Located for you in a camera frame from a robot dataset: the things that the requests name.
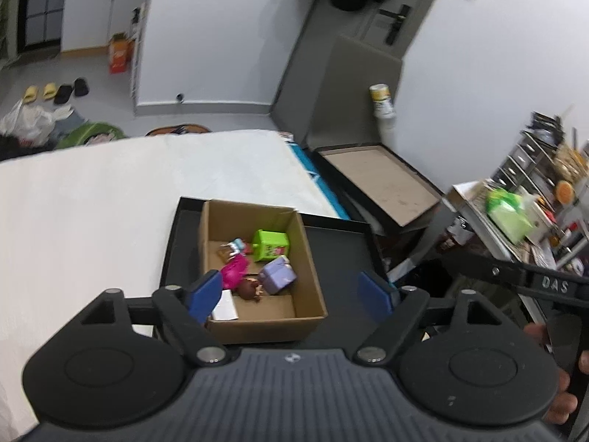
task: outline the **blue gripper pad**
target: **blue gripper pad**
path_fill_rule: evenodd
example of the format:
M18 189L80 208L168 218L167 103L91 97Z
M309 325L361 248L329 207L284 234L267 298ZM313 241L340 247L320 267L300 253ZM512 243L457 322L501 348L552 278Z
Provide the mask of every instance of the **blue gripper pad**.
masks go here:
M360 273L357 294L367 313L379 324L393 314L398 304L397 289L372 271Z
M219 271L208 271L187 289L185 305L188 313L204 324L221 299L223 276Z

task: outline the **white wall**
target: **white wall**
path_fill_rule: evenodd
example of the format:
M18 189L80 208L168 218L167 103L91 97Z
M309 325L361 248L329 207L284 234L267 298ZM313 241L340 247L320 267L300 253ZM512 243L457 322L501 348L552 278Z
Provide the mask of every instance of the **white wall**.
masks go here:
M138 104L271 104L311 1L151 0Z
M532 111L571 103L583 141L589 0L436 0L405 56L395 150L445 190L489 177Z

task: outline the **human hand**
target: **human hand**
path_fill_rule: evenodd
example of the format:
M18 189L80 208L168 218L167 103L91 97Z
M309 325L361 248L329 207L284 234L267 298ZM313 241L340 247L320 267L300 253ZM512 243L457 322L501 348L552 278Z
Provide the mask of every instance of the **human hand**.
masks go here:
M549 344L549 333L546 329L545 324L528 324L523 328L523 331L531 336L532 339L538 342L538 344ZM589 375L589 351L583 351L581 357L579 357L579 369L582 373ZM565 423L568 417L575 412L578 401L576 397L567 392L568 385L571 383L569 375L562 370L558 369L558 394L554 398L552 405L544 421L549 424L561 425Z

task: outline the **plastic bag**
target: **plastic bag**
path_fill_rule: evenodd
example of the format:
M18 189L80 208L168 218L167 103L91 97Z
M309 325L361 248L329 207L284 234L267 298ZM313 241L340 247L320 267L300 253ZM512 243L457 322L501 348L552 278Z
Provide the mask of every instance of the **plastic bag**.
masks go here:
M42 106L24 105L19 100L0 119L0 134L18 138L22 146L42 146L54 126L52 113Z
M522 198L504 189L495 189L489 193L487 214L515 245L534 229L525 215Z

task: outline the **black slipper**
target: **black slipper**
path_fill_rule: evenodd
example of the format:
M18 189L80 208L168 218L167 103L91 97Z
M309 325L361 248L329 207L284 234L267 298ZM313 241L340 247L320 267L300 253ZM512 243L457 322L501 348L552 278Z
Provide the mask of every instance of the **black slipper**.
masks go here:
M73 90L74 88L72 87L72 85L61 85L57 90L55 98L53 99L53 104L62 105L64 103L67 103L70 99Z
M78 78L76 81L74 81L74 96L76 98L84 97L88 93L90 93L90 90L88 89L88 82L84 78Z

